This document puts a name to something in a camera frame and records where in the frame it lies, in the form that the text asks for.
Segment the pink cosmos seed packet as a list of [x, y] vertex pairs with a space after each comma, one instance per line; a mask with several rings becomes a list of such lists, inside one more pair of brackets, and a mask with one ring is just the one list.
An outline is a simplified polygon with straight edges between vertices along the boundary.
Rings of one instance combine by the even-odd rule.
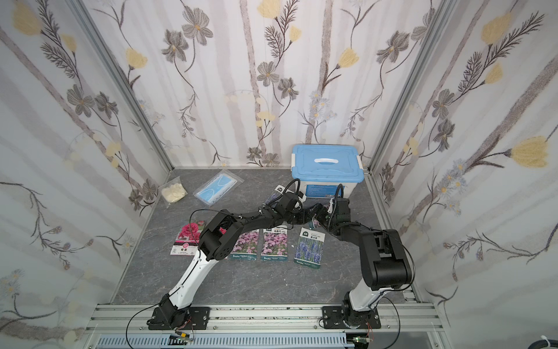
[[263, 246], [261, 260], [286, 261], [288, 260], [288, 231], [286, 227], [263, 230]]
[[319, 222], [316, 219], [312, 219], [310, 222], [308, 222], [308, 228], [310, 230], [316, 231], [318, 230], [318, 228], [320, 228], [321, 224], [319, 224]]

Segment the white back-side seed packet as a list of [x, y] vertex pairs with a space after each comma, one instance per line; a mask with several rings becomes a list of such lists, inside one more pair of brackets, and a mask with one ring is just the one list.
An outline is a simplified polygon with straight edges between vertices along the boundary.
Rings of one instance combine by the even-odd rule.
[[242, 233], [235, 243], [229, 258], [234, 260], [256, 260], [259, 237], [260, 232], [258, 230]]

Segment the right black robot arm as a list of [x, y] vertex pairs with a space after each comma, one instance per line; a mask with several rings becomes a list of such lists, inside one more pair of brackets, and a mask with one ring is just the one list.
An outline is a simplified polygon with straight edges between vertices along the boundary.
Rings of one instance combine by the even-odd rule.
[[340, 241], [359, 248], [362, 280], [347, 292], [339, 307], [322, 308], [323, 325], [329, 329], [378, 329], [377, 306], [390, 292], [404, 290], [414, 282], [414, 262], [396, 230], [369, 228], [352, 221], [348, 199], [332, 199], [330, 206], [316, 204], [312, 209], [315, 219], [325, 230]]

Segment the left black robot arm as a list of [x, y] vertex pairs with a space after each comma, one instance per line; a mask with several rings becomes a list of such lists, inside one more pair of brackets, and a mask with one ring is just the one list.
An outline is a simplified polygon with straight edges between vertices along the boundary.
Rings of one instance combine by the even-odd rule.
[[224, 260], [240, 236], [249, 231], [271, 229], [280, 225], [304, 225], [314, 218], [321, 205], [306, 207], [297, 193], [285, 193], [254, 212], [217, 211], [206, 224], [198, 244], [198, 252], [175, 287], [154, 307], [147, 321], [149, 330], [175, 330], [190, 318], [189, 308], [204, 279], [213, 267]]

